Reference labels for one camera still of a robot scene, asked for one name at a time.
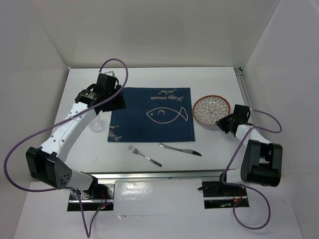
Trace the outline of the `patterned ceramic plate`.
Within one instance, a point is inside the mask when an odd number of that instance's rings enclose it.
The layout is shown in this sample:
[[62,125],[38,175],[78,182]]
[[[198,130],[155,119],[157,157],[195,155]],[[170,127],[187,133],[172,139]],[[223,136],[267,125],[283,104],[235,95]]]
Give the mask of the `patterned ceramic plate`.
[[216,122],[230,115],[231,106],[222,96],[208,95],[198,99],[192,107],[196,121],[203,125],[216,125]]

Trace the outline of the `silver fork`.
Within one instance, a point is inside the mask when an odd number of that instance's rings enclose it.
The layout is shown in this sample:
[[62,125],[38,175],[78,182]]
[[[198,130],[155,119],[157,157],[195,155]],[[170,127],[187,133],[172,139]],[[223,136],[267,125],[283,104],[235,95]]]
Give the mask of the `silver fork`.
[[138,149],[136,149],[136,148],[133,147],[132,145],[129,145],[128,149],[129,149],[132,153],[134,153],[134,154],[136,154],[136,155],[140,155],[140,156],[146,158],[148,161],[150,161],[151,163],[155,164],[156,166],[162,167],[162,164],[160,164],[159,162],[157,162],[157,161],[151,159],[150,157],[148,157],[148,156],[142,154]]

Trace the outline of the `silver table knife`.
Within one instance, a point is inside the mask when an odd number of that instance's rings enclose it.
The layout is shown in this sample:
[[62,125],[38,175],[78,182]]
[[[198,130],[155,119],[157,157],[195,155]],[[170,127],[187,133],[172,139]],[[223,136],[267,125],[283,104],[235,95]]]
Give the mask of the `silver table knife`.
[[166,145],[164,143],[159,143],[159,147],[162,147],[165,149],[170,149],[170,150],[175,150],[175,151],[179,151],[179,152],[183,152],[183,153],[193,154],[193,155],[197,155],[197,156],[202,156],[202,154],[200,154],[199,152],[197,152],[195,150],[176,148],[176,147]]

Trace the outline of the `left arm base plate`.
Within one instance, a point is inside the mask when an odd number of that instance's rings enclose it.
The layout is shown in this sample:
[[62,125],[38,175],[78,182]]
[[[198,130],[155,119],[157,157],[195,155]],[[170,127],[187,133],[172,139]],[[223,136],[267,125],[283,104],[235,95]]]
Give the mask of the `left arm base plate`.
[[[100,209],[101,211],[112,211],[114,208],[115,181],[104,181],[101,184],[107,189],[99,190],[95,196],[90,196],[84,191],[77,189],[82,202],[83,211],[93,212]],[[71,191],[69,194],[68,212],[79,212],[80,203],[77,195]]]

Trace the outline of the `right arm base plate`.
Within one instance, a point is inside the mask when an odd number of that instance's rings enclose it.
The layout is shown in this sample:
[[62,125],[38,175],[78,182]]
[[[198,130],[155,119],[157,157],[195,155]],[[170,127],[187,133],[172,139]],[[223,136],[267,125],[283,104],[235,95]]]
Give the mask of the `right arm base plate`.
[[249,207],[247,191],[241,187],[226,186],[219,181],[203,181],[197,188],[202,192],[205,209]]

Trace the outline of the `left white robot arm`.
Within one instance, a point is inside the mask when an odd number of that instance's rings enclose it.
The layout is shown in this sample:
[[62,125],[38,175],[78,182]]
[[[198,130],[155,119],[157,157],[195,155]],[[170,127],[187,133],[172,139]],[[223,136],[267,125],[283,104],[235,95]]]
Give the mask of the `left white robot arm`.
[[88,199],[106,196],[108,187],[99,184],[91,174],[69,168],[65,161],[82,131],[100,112],[125,108],[121,85],[114,75],[100,73],[97,82],[82,90],[68,114],[67,122],[40,147],[30,147],[26,152],[32,178],[55,189],[74,188]]

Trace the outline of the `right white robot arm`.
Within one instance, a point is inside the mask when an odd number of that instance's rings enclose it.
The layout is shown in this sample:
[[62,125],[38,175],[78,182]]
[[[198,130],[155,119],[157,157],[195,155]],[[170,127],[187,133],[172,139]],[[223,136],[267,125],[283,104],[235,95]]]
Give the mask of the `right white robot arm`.
[[[272,115],[263,113],[279,126],[279,130],[269,130],[249,123],[251,109],[244,105],[235,105],[232,114],[217,121],[217,126],[225,133],[231,133],[240,140],[233,156],[225,170],[220,175],[217,189],[222,195],[229,195],[235,187],[245,187],[244,183],[261,186],[277,187],[281,180],[283,147],[265,139],[258,130],[280,133],[282,126]],[[240,148],[245,147],[239,176],[241,183],[235,183],[227,178],[227,172]]]

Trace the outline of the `navy blue fish placemat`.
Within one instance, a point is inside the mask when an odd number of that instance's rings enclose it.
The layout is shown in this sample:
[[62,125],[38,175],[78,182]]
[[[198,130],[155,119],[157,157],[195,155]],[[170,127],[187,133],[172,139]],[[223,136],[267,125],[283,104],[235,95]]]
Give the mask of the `navy blue fish placemat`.
[[108,142],[195,140],[190,88],[124,88],[126,107],[113,111]]

